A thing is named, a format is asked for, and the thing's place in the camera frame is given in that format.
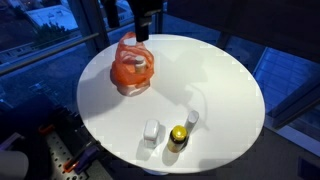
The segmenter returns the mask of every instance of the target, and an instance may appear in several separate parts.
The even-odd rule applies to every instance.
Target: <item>white bottle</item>
[[[143,56],[137,56],[135,60],[136,60],[136,64],[135,64],[136,73],[138,74],[144,73],[147,67],[146,59]]]
[[[187,133],[189,136],[191,134],[191,131],[193,130],[194,126],[198,122],[199,119],[199,113],[195,110],[191,111],[188,115],[187,121],[184,125],[184,127],[187,129]]]

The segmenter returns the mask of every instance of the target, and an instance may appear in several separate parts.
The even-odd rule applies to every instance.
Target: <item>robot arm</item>
[[[134,15],[137,41],[149,39],[149,25],[152,15],[162,11],[163,0],[127,0]],[[107,18],[110,27],[118,27],[118,13],[115,6],[116,0],[104,0]]]

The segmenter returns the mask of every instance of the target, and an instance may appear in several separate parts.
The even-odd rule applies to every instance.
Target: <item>building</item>
[[[58,24],[67,30],[74,30],[78,28],[77,22],[70,9],[62,5],[51,6],[47,8],[27,11],[26,14],[37,26],[44,24]]]
[[[12,7],[19,7],[25,11],[26,7],[20,0],[7,0],[8,4],[10,4]]]
[[[100,8],[103,16],[103,20],[105,22],[105,26],[108,29],[108,19],[106,17],[105,11],[103,9],[103,5],[100,3]],[[131,8],[126,0],[118,0],[116,2],[117,5],[117,10],[118,10],[118,17],[119,17],[119,22],[120,24],[127,23],[133,21],[133,13],[131,11]]]

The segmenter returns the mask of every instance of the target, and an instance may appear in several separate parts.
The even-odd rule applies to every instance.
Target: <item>yellow jar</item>
[[[175,126],[170,132],[170,137],[167,144],[168,149],[173,153],[181,151],[186,141],[186,137],[186,128],[180,125]]]

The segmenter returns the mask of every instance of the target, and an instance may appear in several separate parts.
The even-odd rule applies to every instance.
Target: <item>orange mesh bag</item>
[[[137,42],[133,46],[125,44],[126,39],[135,37],[135,33],[128,32],[120,39],[110,73],[113,84],[126,96],[137,95],[146,90],[154,74],[154,57],[144,44],[142,42]],[[138,64],[141,63],[137,57],[143,59],[143,71],[137,71]]]

